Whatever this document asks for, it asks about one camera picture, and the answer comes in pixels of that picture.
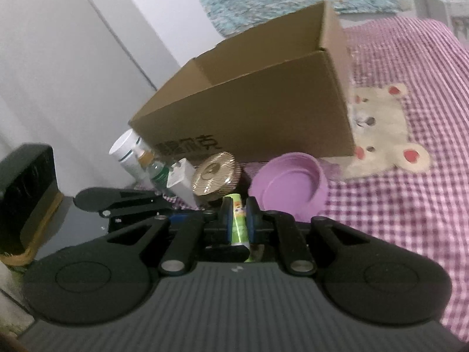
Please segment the green lip balm tube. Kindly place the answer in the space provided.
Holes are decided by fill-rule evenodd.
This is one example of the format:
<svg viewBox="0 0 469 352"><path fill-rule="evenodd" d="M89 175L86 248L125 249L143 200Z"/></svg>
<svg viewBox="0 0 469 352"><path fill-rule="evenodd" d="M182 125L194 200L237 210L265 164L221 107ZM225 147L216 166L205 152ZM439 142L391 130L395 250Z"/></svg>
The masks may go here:
<svg viewBox="0 0 469 352"><path fill-rule="evenodd" d="M230 248L241 258L241 262L253 262L247 217L243 209L242 198L238 193L223 197L223 204L228 204L228 241Z"/></svg>

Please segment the white power adapter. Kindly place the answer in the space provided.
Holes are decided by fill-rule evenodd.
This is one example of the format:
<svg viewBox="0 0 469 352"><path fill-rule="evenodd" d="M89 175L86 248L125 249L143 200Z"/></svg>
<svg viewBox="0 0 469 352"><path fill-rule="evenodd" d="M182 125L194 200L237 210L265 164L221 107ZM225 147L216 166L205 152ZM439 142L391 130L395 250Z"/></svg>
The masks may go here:
<svg viewBox="0 0 469 352"><path fill-rule="evenodd" d="M195 171L192 164L186 158L182 158L171 166L167 180L167 189L191 208L199 206L192 190L192 177Z"/></svg>

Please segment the green dropper bottle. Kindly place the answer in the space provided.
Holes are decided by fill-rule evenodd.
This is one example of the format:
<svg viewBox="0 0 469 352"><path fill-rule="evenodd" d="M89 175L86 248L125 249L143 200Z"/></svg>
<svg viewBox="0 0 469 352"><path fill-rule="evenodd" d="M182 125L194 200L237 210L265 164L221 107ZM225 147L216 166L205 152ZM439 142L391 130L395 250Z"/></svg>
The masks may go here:
<svg viewBox="0 0 469 352"><path fill-rule="evenodd" d="M136 146L134 151L136 153L138 163L144 169L153 187L164 195L173 196L167 186L169 179L169 166L148 149Z"/></svg>

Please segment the gold round lid jar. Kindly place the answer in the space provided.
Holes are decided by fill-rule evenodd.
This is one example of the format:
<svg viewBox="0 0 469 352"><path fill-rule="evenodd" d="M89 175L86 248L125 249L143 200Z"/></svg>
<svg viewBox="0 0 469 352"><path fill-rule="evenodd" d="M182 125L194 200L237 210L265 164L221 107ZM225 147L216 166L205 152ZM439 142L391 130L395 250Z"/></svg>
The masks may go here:
<svg viewBox="0 0 469 352"><path fill-rule="evenodd" d="M192 192L211 202L233 193L239 184L242 167L229 152L211 155L200 164L192 177Z"/></svg>

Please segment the white cylindrical bottle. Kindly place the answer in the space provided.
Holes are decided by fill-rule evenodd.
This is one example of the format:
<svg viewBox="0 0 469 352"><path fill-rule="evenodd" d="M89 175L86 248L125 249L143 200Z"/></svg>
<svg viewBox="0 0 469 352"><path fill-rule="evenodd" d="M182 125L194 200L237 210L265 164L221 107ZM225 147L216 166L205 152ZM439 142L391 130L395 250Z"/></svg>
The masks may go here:
<svg viewBox="0 0 469 352"><path fill-rule="evenodd" d="M144 168L140 165L136 151L150 151L142 138L129 129L121 135L109 150L109 155L114 157L123 169L128 172L141 187L152 187Z"/></svg>

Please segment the purple plastic bowl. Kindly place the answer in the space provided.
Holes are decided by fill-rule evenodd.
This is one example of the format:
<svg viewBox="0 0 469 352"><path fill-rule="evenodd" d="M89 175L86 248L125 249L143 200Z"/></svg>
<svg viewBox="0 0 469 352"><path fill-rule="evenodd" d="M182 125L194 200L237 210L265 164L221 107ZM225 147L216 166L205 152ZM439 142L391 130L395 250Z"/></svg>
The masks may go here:
<svg viewBox="0 0 469 352"><path fill-rule="evenodd" d="M322 212L328 193L324 170L306 153L286 153L269 161L249 189L262 210L282 211L305 223Z"/></svg>

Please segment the brown cardboard box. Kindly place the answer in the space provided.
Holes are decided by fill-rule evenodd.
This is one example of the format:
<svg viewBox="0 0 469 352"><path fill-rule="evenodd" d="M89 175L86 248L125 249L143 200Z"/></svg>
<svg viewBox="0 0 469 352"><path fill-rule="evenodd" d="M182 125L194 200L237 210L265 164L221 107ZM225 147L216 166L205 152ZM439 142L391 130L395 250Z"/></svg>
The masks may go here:
<svg viewBox="0 0 469 352"><path fill-rule="evenodd" d="M339 18L319 2L223 40L187 62L130 119L163 157L241 162L355 151L351 58Z"/></svg>

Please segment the pink checkered bedsheet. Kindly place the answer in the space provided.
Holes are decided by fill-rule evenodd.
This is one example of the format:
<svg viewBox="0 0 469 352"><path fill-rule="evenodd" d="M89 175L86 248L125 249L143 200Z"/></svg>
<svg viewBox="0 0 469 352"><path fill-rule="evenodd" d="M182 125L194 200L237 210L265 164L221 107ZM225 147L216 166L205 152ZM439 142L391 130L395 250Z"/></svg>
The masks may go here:
<svg viewBox="0 0 469 352"><path fill-rule="evenodd" d="M468 49L443 23L385 18L346 29L353 157L324 161L323 213L443 265L443 324L468 339Z"/></svg>

